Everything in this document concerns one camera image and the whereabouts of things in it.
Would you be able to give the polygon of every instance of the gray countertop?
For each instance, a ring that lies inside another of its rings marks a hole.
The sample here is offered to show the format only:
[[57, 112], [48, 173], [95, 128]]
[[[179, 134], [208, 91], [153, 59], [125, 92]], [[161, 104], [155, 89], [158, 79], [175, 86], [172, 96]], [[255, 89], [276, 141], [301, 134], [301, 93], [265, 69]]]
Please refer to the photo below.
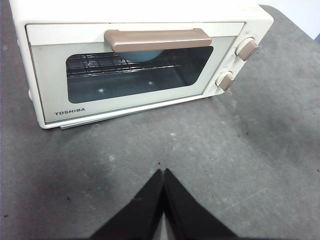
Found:
[[320, 45], [279, 11], [228, 92], [43, 130], [1, 3], [1, 239], [88, 237], [158, 168], [239, 236], [320, 238]]

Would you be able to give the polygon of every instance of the wire rack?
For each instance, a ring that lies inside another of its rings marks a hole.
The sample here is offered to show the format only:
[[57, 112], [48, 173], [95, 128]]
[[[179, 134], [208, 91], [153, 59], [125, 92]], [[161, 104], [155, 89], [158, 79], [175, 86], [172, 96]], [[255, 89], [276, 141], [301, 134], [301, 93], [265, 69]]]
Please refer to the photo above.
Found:
[[157, 58], [144, 62], [122, 59], [114, 52], [76, 54], [66, 60], [66, 75], [70, 79], [172, 68], [181, 65], [177, 60], [177, 56], [170, 51], [165, 51]]

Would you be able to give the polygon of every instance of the glass window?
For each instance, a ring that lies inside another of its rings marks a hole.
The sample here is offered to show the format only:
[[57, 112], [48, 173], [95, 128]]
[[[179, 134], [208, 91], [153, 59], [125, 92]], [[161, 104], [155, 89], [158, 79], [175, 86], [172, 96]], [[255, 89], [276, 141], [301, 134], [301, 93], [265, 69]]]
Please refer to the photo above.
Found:
[[70, 56], [66, 60], [69, 101], [77, 104], [190, 86], [213, 47], [156, 51]]

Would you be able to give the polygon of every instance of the oven door handle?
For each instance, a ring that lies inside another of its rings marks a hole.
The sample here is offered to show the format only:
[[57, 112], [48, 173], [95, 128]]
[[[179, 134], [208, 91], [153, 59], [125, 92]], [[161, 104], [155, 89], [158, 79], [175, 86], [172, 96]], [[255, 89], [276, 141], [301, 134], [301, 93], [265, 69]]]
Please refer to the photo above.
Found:
[[201, 29], [162, 31], [119, 31], [107, 30], [104, 42], [114, 52], [134, 52], [164, 49], [206, 47], [211, 38]]

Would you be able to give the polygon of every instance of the toaster oven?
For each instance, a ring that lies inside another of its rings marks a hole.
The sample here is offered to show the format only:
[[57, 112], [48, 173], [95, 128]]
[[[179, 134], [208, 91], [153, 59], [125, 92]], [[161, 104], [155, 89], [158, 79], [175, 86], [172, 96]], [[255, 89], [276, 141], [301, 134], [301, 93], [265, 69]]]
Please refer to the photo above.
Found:
[[251, 1], [122, 4], [10, 0], [42, 128], [222, 94], [273, 23]]

